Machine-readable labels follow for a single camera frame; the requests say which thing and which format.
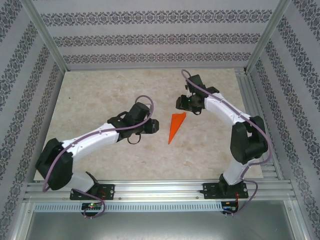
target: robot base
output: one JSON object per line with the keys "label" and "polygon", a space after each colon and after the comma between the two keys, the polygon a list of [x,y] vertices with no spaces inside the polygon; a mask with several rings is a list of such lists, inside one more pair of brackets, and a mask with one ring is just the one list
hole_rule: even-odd
{"label": "robot base", "polygon": [[[114,184],[100,184],[96,193],[96,197],[101,200],[113,200],[115,195]],[[83,195],[76,190],[71,190],[70,200],[95,200],[92,197]]]}
{"label": "robot base", "polygon": [[219,182],[208,182],[203,184],[203,190],[200,191],[204,199],[247,199],[247,185],[241,181],[235,185],[228,185],[221,174]]}

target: orange triangular object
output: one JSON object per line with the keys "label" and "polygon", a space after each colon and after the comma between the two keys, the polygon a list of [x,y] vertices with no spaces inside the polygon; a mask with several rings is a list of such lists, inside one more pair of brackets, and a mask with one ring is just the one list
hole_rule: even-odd
{"label": "orange triangular object", "polygon": [[178,129],[180,128],[181,124],[185,120],[186,116],[187,116],[187,114],[185,112],[172,114],[168,144],[171,143],[172,139],[176,135]]}

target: decorative border stripe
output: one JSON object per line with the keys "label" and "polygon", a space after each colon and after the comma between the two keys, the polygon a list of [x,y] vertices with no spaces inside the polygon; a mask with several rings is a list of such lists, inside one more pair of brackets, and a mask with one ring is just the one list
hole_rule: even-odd
{"label": "decorative border stripe", "polygon": [[41,75],[46,66],[50,52],[44,44],[38,59],[35,63],[33,71],[29,77],[28,83],[23,91],[17,110],[14,113],[14,118],[10,124],[10,129],[7,131],[7,135],[4,137],[2,148],[0,149],[0,180],[3,179],[3,175],[6,172],[6,166],[11,158],[11,153],[14,150],[17,139],[19,137],[21,128],[26,119],[29,107],[36,92]]}
{"label": "decorative border stripe", "polygon": [[46,84],[45,90],[43,92],[43,96],[42,96],[40,105],[38,107],[38,111],[34,118],[33,126],[29,133],[26,146],[23,150],[23,154],[19,162],[19,167],[15,173],[14,181],[12,183],[12,187],[10,188],[9,196],[7,197],[8,200],[4,204],[4,211],[1,213],[0,239],[6,239],[6,235],[10,228],[10,224],[13,220],[15,209],[17,208],[17,201],[19,199],[19,195],[23,193],[21,192],[23,183],[26,178],[26,174],[28,172],[30,161],[34,154],[36,142],[37,142],[41,127],[43,125],[43,121],[45,119],[45,115],[48,109],[51,95],[54,91],[54,88],[57,82],[58,74],[59,74],[59,67],[55,63],[51,70],[50,77]]}
{"label": "decorative border stripe", "polygon": [[41,14],[47,27],[117,24],[266,23],[272,10],[171,10]]}
{"label": "decorative border stripe", "polygon": [[0,10],[0,43],[2,43],[22,9],[19,0],[7,0]]}
{"label": "decorative border stripe", "polygon": [[[269,77],[266,73],[265,67],[263,66],[263,63],[260,58],[257,61],[255,67],[256,67],[257,73],[259,74],[264,92],[266,93],[267,101],[269,103],[270,110],[273,115],[273,119],[277,125],[277,130],[280,134],[280,138],[282,140],[282,144],[284,146],[286,156],[288,157],[289,164],[291,165],[292,173],[295,177],[295,181],[297,182],[297,186],[301,191],[301,196],[303,198],[305,209],[308,212],[310,221],[312,222],[312,227],[314,228],[315,235],[318,238],[320,238],[320,222],[319,222],[320,213],[318,212],[319,209],[316,206],[315,198],[312,196],[312,191],[310,190],[310,184],[307,181],[307,177],[304,169],[301,167],[301,163],[296,153],[297,151],[295,149],[294,143],[291,140],[290,133],[286,126],[286,122],[284,120],[284,117],[278,105],[278,101],[276,99],[275,93],[271,87]],[[252,82],[253,82],[255,92],[257,93],[257,96],[259,96],[255,82],[254,81]]]}
{"label": "decorative border stripe", "polygon": [[37,35],[37,29],[30,21],[0,79],[0,112],[3,110],[2,107],[6,104],[6,99],[8,99],[11,88],[17,80],[18,74],[26,61],[27,55]]}
{"label": "decorative border stripe", "polygon": [[293,0],[304,21],[313,31],[317,41],[320,41],[320,7],[314,0]]}
{"label": "decorative border stripe", "polygon": [[173,44],[256,44],[259,33],[209,33],[209,34],[144,34],[97,35],[54,37],[61,47],[124,46],[124,45],[173,45]]}
{"label": "decorative border stripe", "polygon": [[67,64],[247,61],[250,52],[175,52],[64,55]]}
{"label": "decorative border stripe", "polygon": [[309,61],[307,53],[304,51],[304,48],[301,46],[297,35],[292,30],[286,17],[282,17],[280,20],[277,29],[282,36],[285,45],[290,52],[291,57],[294,60],[295,66],[299,70],[303,81],[308,88],[311,97],[315,100],[317,109],[320,112],[320,81],[319,75],[315,72],[313,64]]}
{"label": "decorative border stripe", "polygon": [[313,167],[316,169],[316,174],[320,175],[320,145],[316,142],[317,138],[314,137],[314,131],[310,129],[310,124],[308,124],[308,119],[305,116],[305,112],[301,104],[299,104],[298,96],[295,93],[294,87],[291,84],[289,76],[285,70],[283,63],[277,53],[277,50],[270,40],[266,46],[265,51],[272,63],[274,72],[278,78],[279,84],[282,87],[283,94],[287,100],[287,103],[294,117],[296,126],[299,129],[301,137],[305,142],[307,147],[307,152],[310,155],[310,159],[313,161]]}

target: metal panel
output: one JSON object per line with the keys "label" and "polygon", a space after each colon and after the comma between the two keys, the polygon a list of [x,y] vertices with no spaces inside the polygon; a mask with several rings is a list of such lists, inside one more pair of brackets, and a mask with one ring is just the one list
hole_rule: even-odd
{"label": "metal panel", "polygon": [[33,214],[28,240],[292,240],[282,201],[255,201],[235,217],[220,212],[109,212]]}

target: enclosure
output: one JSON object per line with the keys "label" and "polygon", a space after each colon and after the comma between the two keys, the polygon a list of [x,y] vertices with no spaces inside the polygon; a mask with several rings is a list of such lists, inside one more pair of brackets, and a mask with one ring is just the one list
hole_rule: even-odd
{"label": "enclosure", "polygon": [[[319,0],[0,5],[1,239],[320,239]],[[246,175],[255,198],[234,217],[200,193],[232,159],[230,129],[188,113],[167,144],[181,69],[261,116],[272,142],[271,160]],[[49,139],[92,131],[141,94],[160,130],[74,164],[114,184],[105,215],[84,219],[88,201],[70,188],[42,192],[35,164]]]}

